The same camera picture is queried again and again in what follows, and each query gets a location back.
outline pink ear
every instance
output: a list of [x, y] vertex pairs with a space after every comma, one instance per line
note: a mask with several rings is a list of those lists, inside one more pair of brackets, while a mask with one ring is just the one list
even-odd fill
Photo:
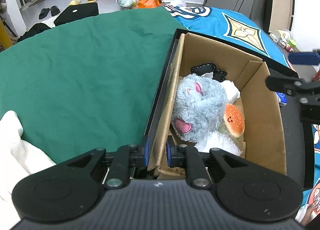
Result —
[[202, 90], [201, 90], [201, 86], [198, 82], [195, 82], [195, 88], [196, 88], [196, 91], [200, 94], [202, 94]]
[[185, 123], [183, 120], [181, 119], [176, 119], [174, 121], [174, 124], [176, 125], [176, 128], [181, 131], [182, 133], [187, 133], [189, 131], [191, 131], [192, 126], [189, 123]]

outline blue package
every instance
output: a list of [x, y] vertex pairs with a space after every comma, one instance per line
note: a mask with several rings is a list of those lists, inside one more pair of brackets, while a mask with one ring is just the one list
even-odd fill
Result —
[[279, 105], [280, 106], [287, 105], [287, 98], [285, 97], [285, 94], [281, 92], [276, 92], [276, 94], [277, 94]]

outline plush toy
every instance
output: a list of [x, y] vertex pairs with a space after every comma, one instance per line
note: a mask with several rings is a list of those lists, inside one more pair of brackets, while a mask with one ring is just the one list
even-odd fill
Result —
[[197, 143], [218, 129], [226, 102], [226, 91], [218, 81], [188, 75], [178, 85], [171, 124], [182, 140]]
[[226, 80], [226, 76], [228, 74], [226, 71], [217, 69], [214, 63], [206, 63], [198, 66], [192, 66], [190, 71], [192, 74], [205, 77], [208, 77], [206, 74], [212, 73], [211, 79], [214, 79], [221, 83]]
[[195, 147], [199, 152], [209, 153], [211, 148], [220, 148], [233, 155], [240, 156], [241, 151], [238, 146], [226, 134], [218, 131], [212, 131], [202, 140], [200, 140]]
[[236, 106], [230, 103], [227, 104], [223, 121], [230, 134], [234, 137], [239, 138], [244, 133], [244, 119]]

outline plastic container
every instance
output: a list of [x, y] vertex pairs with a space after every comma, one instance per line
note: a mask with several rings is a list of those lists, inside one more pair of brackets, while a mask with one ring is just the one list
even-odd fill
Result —
[[296, 46], [297, 46], [297, 43], [293, 40], [293, 39], [290, 39], [289, 41], [288, 41], [288, 44], [294, 49], [294, 48], [296, 48]]
[[137, 7], [137, 0], [119, 0], [120, 10], [134, 9]]
[[284, 38], [287, 42], [289, 42], [290, 39], [293, 40], [293, 35], [292, 35], [291, 31], [289, 31], [287, 29], [285, 29], [285, 30], [276, 29], [275, 31], [273, 31], [273, 34], [279, 40], [280, 40], [281, 37]]

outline cardboard box on floor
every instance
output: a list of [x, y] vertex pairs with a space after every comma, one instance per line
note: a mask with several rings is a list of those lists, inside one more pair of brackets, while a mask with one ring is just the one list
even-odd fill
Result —
[[171, 114], [179, 76], [190, 74], [192, 66], [215, 63], [225, 70], [227, 79], [241, 92], [237, 106], [244, 113], [245, 159], [276, 172], [286, 174], [285, 143], [280, 108], [275, 92], [268, 90], [265, 79], [270, 75], [262, 59], [230, 45], [195, 34], [181, 34], [174, 55], [162, 114], [151, 150], [148, 170], [157, 168], [161, 179], [184, 177], [184, 169], [169, 168], [165, 146], [168, 135], [175, 144], [181, 139], [170, 130]]

